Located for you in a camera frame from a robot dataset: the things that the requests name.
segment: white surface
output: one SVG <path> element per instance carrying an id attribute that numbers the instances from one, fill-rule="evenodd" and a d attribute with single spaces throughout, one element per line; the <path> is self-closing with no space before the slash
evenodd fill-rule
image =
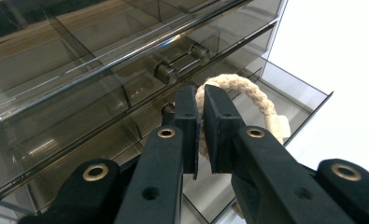
<path id="1" fill-rule="evenodd" d="M 269 60 L 333 97 L 287 149 L 369 171 L 369 0 L 289 0 Z"/>

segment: braided rope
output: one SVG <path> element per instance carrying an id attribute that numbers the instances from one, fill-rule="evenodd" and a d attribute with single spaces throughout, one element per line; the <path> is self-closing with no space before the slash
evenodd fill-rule
<path id="1" fill-rule="evenodd" d="M 256 84 L 237 74 L 221 74 L 217 77 L 209 78 L 198 88 L 195 100 L 201 118 L 204 115 L 205 85 L 213 85 L 225 90 L 236 90 L 245 93 L 259 107 L 265 118 L 266 129 L 271 132 L 280 144 L 283 144 L 283 138 L 291 135 L 288 119 L 277 114 L 274 103 L 268 100 L 267 95 L 260 91 L 260 88 Z M 203 133 L 203 120 L 201 125 L 200 152 L 208 158 L 205 135 Z"/>

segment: transparent drawer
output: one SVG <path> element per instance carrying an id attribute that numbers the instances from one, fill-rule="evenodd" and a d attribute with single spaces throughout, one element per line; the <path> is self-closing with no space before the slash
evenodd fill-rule
<path id="1" fill-rule="evenodd" d="M 284 87 L 264 79 L 269 63 L 260 56 L 268 51 L 279 0 L 109 0 L 80 8 L 68 4 L 65 12 L 58 6 L 30 4 L 26 10 L 42 12 L 44 19 L 0 35 L 0 206 L 10 211 L 7 219 L 48 208 L 84 161 L 124 164 L 138 156 L 149 132 L 161 124 L 161 108 L 182 85 L 237 73 L 265 85 L 271 97 L 281 89 L 282 98 L 290 99 L 283 108 L 307 105 L 295 101 L 296 92 L 285 95 Z M 316 91 L 310 88 L 309 94 Z M 230 95 L 241 102 L 237 92 Z M 291 127 L 297 129 L 314 111 L 293 114 Z M 201 166 L 203 185 L 209 170 Z M 229 176 L 210 178 L 229 184 Z M 198 187 L 187 176 L 185 181 L 185 213 L 192 219 L 217 220 L 214 211 L 234 198 L 217 189 L 224 197 L 215 207 L 199 204 L 192 192 Z"/>
<path id="2" fill-rule="evenodd" d="M 175 27 L 173 25 L 177 26 L 179 21 L 184 22 L 184 19 L 179 20 L 175 18 L 169 23 L 169 29 L 177 32 L 177 35 L 167 35 L 164 39 L 158 40 L 160 42 L 153 40 L 155 43 L 152 43 L 155 46 L 148 46 L 147 49 L 141 49 L 142 45 L 139 45 L 140 47 L 137 46 L 137 49 L 134 49 L 134 51 L 137 50 L 136 54 L 131 52 L 133 55 L 130 55 L 130 57 L 125 54 L 125 50 L 113 48 L 108 54 L 94 58 L 93 53 L 89 50 L 89 48 L 92 48 L 91 45 L 95 44 L 98 46 L 95 47 L 96 49 L 102 49 L 104 48 L 103 46 L 110 45 L 110 42 L 103 39 L 105 36 L 98 34 L 94 37 L 94 40 L 100 38 L 101 40 L 90 41 L 90 45 L 87 46 L 88 43 L 86 41 L 78 41 L 80 36 L 76 36 L 78 34 L 76 32 L 88 29 L 88 26 L 80 29 L 85 24 L 93 26 L 93 23 L 86 17 L 90 15 L 101 18 L 100 20 L 91 20 L 96 22 L 96 24 L 104 20 L 112 20 L 111 18 L 115 18 L 117 15 L 120 18 L 126 18 L 121 18 L 122 20 L 114 19 L 121 22 L 129 22 L 133 18 L 141 20 L 143 17 L 131 14 L 145 13 L 141 9 L 142 7 L 136 3 L 130 1 L 107 1 L 100 3 L 102 5 L 96 4 L 79 9 L 78 13 L 70 12 L 68 15 L 57 15 L 55 18 L 52 18 L 50 15 L 51 11 L 53 11 L 50 10 L 46 15 L 43 14 L 44 16 L 49 16 L 49 19 L 41 21 L 45 23 L 42 23 L 41 26 L 47 29 L 45 34 L 44 31 L 37 30 L 41 29 L 38 27 L 38 23 L 35 24 L 36 28 L 31 30 L 32 32 L 27 30 L 34 29 L 32 26 L 21 32 L 25 32 L 35 39 L 40 38 L 39 33 L 50 38 L 55 36 L 56 38 L 53 41 L 56 43 L 72 44 L 71 47 L 76 47 L 79 51 L 86 53 L 82 55 L 83 57 L 81 56 L 79 61 L 71 63 L 75 67 L 66 67 L 67 71 L 62 70 L 63 68 L 57 65 L 57 69 L 47 72 L 48 74 L 55 71 L 64 72 L 63 74 L 59 73 L 59 76 L 55 76 L 55 74 L 48 77 L 49 75 L 32 70 L 32 66 L 35 68 L 43 67 L 42 63 L 33 62 L 33 60 L 40 57 L 40 55 L 36 54 L 37 52 L 62 60 L 64 59 L 63 56 L 60 57 L 54 53 L 50 54 L 50 52 L 55 49 L 59 52 L 67 53 L 67 49 L 59 50 L 57 47 L 51 47 L 51 49 L 46 50 L 44 48 L 50 44 L 48 41 L 39 42 L 39 46 L 33 46 L 33 44 L 36 45 L 36 41 L 31 41 L 32 46 L 27 48 L 23 41 L 27 43 L 29 41 L 28 38 L 18 34 L 14 35 L 18 35 L 15 38 L 19 38 L 20 41 L 15 40 L 16 42 L 13 44 L 18 46 L 18 52 L 7 54 L 13 47 L 5 45 L 3 42 L 0 43 L 2 45 L 0 50 L 5 50 L 5 54 L 3 54 L 3 51 L 0 53 L 2 57 L 4 56 L 0 59 L 0 69 L 15 69 L 15 66 L 19 66 L 20 64 L 18 63 L 21 63 L 21 61 L 11 60 L 12 57 L 22 58 L 18 54 L 26 53 L 31 56 L 31 58 L 24 58 L 24 60 L 27 60 L 27 63 L 21 63 L 22 65 L 29 64 L 28 66 L 25 65 L 28 71 L 25 70 L 23 73 L 30 77 L 18 75 L 17 80 L 16 78 L 0 76 L 0 91 L 3 89 L 2 86 L 4 86 L 1 83 L 12 86 L 7 87 L 2 93 L 0 92 L 0 97 L 2 97 L 0 98 L 0 191 L 15 188 L 17 184 L 26 182 L 27 178 L 36 175 L 37 172 L 48 166 L 48 164 L 59 160 L 83 142 L 111 126 L 112 123 L 118 122 L 128 117 L 128 115 L 135 117 L 136 113 L 139 113 L 136 112 L 138 108 L 142 108 L 142 106 L 153 102 L 161 95 L 171 92 L 177 87 L 178 83 L 182 83 L 189 78 L 201 80 L 205 76 L 212 76 L 213 74 L 205 73 L 196 77 L 195 73 L 228 55 L 227 51 L 233 48 L 239 40 L 247 40 L 249 38 L 254 40 L 252 42 L 253 46 L 248 51 L 248 55 L 250 53 L 253 55 L 251 56 L 252 59 L 266 51 L 274 23 L 271 23 L 273 17 L 263 20 L 263 22 L 259 22 L 260 19 L 252 19 L 260 17 L 259 11 L 250 7 L 253 5 L 257 6 L 258 1 L 247 3 L 242 7 L 229 11 L 227 10 L 231 7 L 238 6 L 239 3 L 243 4 L 243 2 L 202 2 L 202 4 L 205 3 L 207 4 L 202 5 L 202 7 L 199 5 L 194 9 L 184 10 L 187 13 L 185 18 L 191 18 L 185 21 L 189 22 L 190 27 L 187 27 L 185 30 L 177 30 L 177 27 L 173 29 Z M 185 3 L 184 5 L 192 7 L 192 4 Z M 276 1 L 269 8 L 271 11 L 276 12 L 278 6 L 279 1 Z M 114 14 L 113 16 L 106 12 L 106 10 L 109 12 L 112 8 L 114 9 L 114 13 L 111 12 L 111 15 Z M 248 29 L 247 32 L 236 33 L 234 30 L 223 29 L 221 23 L 227 20 L 227 16 L 230 16 L 230 18 L 233 18 L 233 15 L 242 16 L 244 12 L 247 12 L 246 15 L 248 15 L 248 27 L 244 27 Z M 144 27 L 153 24 L 147 17 L 145 17 L 144 22 L 149 24 Z M 146 32 L 144 38 L 138 38 L 135 42 L 128 43 L 138 44 L 137 41 L 145 41 L 149 37 L 154 37 L 157 33 L 159 35 L 162 34 L 162 31 L 153 30 L 152 34 Z M 97 44 L 105 43 L 104 41 L 106 41 L 106 44 L 103 46 Z M 116 57 L 117 54 L 122 54 L 126 57 L 125 60 L 120 61 L 122 58 Z M 84 57 L 91 58 L 86 63 L 83 61 Z M 110 59 L 120 62 L 112 63 Z M 239 61 L 232 59 L 232 56 L 228 57 L 228 60 L 231 61 L 233 66 L 243 66 L 246 63 L 235 64 Z M 164 70 L 162 72 L 156 71 L 160 64 L 166 64 L 169 69 L 173 69 L 174 75 L 178 79 L 176 83 L 167 83 L 163 79 L 165 75 Z M 52 87 L 55 84 L 64 86 L 55 89 Z M 148 126 L 148 123 L 140 120 L 136 125 Z M 147 135 L 147 132 L 142 130 L 140 133 L 140 138 Z"/>

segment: drawer handle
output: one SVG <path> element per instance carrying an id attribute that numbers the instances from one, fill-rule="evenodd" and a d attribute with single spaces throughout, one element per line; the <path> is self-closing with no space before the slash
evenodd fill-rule
<path id="1" fill-rule="evenodd" d="M 190 50 L 178 56 L 171 63 L 160 62 L 154 70 L 156 76 L 164 84 L 173 84 L 177 79 L 197 66 L 210 61 L 210 51 L 201 44 L 192 44 Z"/>

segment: drawer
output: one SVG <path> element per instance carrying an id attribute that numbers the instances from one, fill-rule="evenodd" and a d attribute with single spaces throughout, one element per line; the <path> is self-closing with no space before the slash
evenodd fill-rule
<path id="1" fill-rule="evenodd" d="M 253 19 L 260 17 L 259 11 L 254 10 L 258 1 L 228 3 L 165 1 L 161 7 L 166 4 L 177 7 L 185 12 L 184 15 L 181 13 L 181 16 L 176 14 L 172 17 L 163 16 L 163 25 L 159 27 L 146 23 L 144 27 L 148 27 L 151 31 L 147 30 L 140 34 L 140 29 L 136 29 L 135 32 L 129 32 L 127 37 L 134 40 L 129 41 L 126 38 L 126 42 L 118 48 L 114 45 L 108 47 L 108 53 L 99 51 L 105 46 L 95 47 L 93 51 L 93 43 L 106 42 L 106 46 L 110 45 L 110 38 L 105 39 L 108 33 L 102 35 L 104 32 L 96 32 L 94 36 L 89 36 L 94 41 L 88 43 L 79 41 L 81 35 L 78 32 L 92 29 L 90 27 L 99 24 L 98 22 L 110 20 L 116 15 L 128 17 L 114 19 L 124 22 L 128 27 L 133 27 L 129 16 L 144 22 L 150 22 L 148 17 L 155 16 L 152 15 L 152 11 L 148 12 L 151 14 L 147 17 L 137 15 L 146 13 L 144 8 L 149 7 L 139 5 L 140 2 L 144 4 L 144 1 L 115 2 L 107 1 L 79 9 L 77 13 L 70 12 L 55 17 L 44 8 L 49 16 L 46 25 L 48 27 L 37 26 L 37 29 L 47 31 L 36 30 L 33 31 L 35 35 L 30 35 L 30 31 L 24 30 L 22 31 L 25 32 L 24 35 L 29 35 L 27 38 L 15 34 L 16 42 L 11 43 L 14 40 L 8 40 L 11 44 L 0 43 L 0 50 L 4 52 L 0 52 L 0 55 L 4 56 L 0 58 L 0 82 L 11 85 L 7 88 L 0 85 L 0 191 L 13 188 L 15 184 L 12 183 L 22 182 L 27 176 L 35 175 L 43 167 L 59 160 L 112 123 L 129 115 L 135 116 L 134 112 L 138 108 L 172 92 L 178 83 L 193 77 L 196 70 L 201 67 L 214 63 L 239 40 L 255 38 L 265 33 L 267 37 L 264 42 L 268 41 L 271 34 L 269 30 L 274 24 L 271 22 L 277 17 L 279 6 L 279 1 L 268 6 L 268 9 L 275 11 L 276 16 L 266 20 Z M 159 1 L 148 1 L 147 4 L 157 2 Z M 106 4 L 109 5 L 108 9 L 104 9 Z M 243 27 L 248 29 L 246 32 L 225 28 L 226 20 L 232 20 L 235 18 L 234 15 L 241 18 L 245 15 L 251 21 L 247 27 Z M 93 21 L 91 22 L 87 16 L 91 18 L 95 16 L 98 19 L 91 19 Z M 52 39 L 59 35 L 62 37 L 47 40 L 43 44 L 39 44 L 39 41 L 28 43 L 29 38 L 41 38 L 40 33 L 47 34 Z M 137 38 L 132 36 L 134 33 L 138 34 Z M 120 37 L 111 38 L 122 44 Z M 48 47 L 55 42 L 65 44 L 65 47 L 62 47 L 64 50 L 60 50 L 57 46 Z M 255 55 L 261 55 L 262 51 L 266 51 L 266 45 L 260 44 L 261 51 L 252 49 Z M 55 64 L 57 67 L 53 65 L 52 68 L 35 60 L 42 58 L 38 52 L 63 60 L 64 57 L 55 54 L 54 50 L 82 56 L 73 63 L 75 67 L 68 66 L 67 63 L 64 66 Z M 201 59 L 204 57 L 202 50 L 207 52 L 206 61 Z M 30 55 L 31 58 L 27 59 L 23 53 Z M 23 63 L 15 57 L 28 61 Z M 84 57 L 91 57 L 90 61 L 86 61 Z M 12 74 L 14 70 L 20 72 L 21 69 L 16 68 L 21 64 L 29 70 L 23 70 L 23 76 L 21 74 L 15 76 L 18 79 L 1 75 Z M 161 68 L 160 64 L 167 64 L 168 69 L 175 69 L 175 76 L 179 78 L 176 85 L 166 83 L 163 77 L 155 72 L 157 67 Z M 35 71 L 31 69 L 32 66 L 48 70 L 48 77 L 38 72 L 31 75 Z M 50 77 L 50 74 L 55 72 L 58 73 Z M 145 135 L 143 130 L 140 132 L 141 136 Z"/>

